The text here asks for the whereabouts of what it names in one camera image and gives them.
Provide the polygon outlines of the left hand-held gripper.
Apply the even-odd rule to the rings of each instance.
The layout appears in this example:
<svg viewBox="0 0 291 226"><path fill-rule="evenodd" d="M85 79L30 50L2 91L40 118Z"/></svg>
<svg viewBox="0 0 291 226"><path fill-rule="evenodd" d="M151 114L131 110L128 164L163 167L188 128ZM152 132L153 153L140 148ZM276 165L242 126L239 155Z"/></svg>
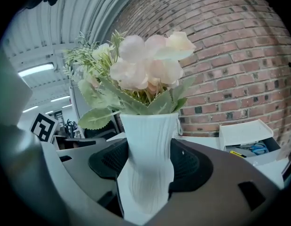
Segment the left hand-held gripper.
<svg viewBox="0 0 291 226"><path fill-rule="evenodd" d="M31 95L0 48L0 226L70 226L41 142L18 128Z"/></svg>

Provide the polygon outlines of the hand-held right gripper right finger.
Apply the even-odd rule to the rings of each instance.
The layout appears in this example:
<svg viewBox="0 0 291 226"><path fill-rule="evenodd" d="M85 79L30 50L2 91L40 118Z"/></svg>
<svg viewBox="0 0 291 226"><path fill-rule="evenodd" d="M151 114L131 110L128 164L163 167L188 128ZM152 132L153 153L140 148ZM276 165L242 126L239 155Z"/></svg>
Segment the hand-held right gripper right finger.
<svg viewBox="0 0 291 226"><path fill-rule="evenodd" d="M168 202L146 226L249 226L280 189L246 160L171 140L175 177Z"/></svg>

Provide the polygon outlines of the pastel flowers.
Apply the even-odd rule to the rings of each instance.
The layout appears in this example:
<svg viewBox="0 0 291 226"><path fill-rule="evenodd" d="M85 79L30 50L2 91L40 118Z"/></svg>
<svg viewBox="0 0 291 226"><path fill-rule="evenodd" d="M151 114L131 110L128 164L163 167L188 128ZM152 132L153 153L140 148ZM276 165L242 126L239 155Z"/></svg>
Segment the pastel flowers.
<svg viewBox="0 0 291 226"><path fill-rule="evenodd" d="M104 44L89 43L65 53L65 74L90 106L79 119L83 129L101 129L116 114L128 142L128 158L118 177L124 219L143 225L168 201L174 180L170 145L184 93L194 79L182 80L180 61L194 54L184 32L168 37L114 32Z"/></svg>

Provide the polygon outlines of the white desk with drawers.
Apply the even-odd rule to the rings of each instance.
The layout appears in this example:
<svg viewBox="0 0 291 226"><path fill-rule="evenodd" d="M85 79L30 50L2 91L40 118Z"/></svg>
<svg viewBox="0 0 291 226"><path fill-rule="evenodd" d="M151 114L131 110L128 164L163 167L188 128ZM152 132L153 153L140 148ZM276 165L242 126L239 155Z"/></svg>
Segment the white desk with drawers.
<svg viewBox="0 0 291 226"><path fill-rule="evenodd" d="M217 137L189 137L189 136L176 136L176 139L181 139L189 142L193 142L196 144L204 145L210 148L219 149L220 143L219 139ZM163 162L154 162L151 163L150 157L146 157L144 159L144 163L141 162L141 166L139 166L141 169L149 169L149 170L155 170L155 166L163 166ZM255 161L253 163L253 166L264 176L266 176L269 180L271 180L274 184L276 184L280 189L284 188L284 182L283 182L283 169L287 165L288 160L282 159L282 160L275 160L271 159L270 162L258 162Z"/></svg>

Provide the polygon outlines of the blue scissors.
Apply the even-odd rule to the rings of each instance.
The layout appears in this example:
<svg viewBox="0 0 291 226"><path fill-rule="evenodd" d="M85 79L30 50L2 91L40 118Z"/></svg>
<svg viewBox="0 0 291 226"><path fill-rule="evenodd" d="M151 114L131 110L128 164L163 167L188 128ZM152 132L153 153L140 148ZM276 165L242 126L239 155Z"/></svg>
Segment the blue scissors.
<svg viewBox="0 0 291 226"><path fill-rule="evenodd" d="M268 148L264 143L256 143L252 145L249 150L255 155L262 155L269 152Z"/></svg>

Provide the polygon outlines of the white storage box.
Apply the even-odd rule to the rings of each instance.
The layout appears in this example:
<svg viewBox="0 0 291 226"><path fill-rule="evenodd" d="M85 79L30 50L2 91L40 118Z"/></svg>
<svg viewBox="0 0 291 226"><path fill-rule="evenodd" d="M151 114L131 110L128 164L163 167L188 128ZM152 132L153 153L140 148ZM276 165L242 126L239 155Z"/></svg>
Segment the white storage box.
<svg viewBox="0 0 291 226"><path fill-rule="evenodd" d="M270 162L271 159L277 159L280 153L280 146L273 138L272 129L262 120L220 126L219 130L219 149L225 152L235 151L245 156L246 161L253 163ZM262 155L255 155L249 148L256 143L264 143L269 152Z"/></svg>

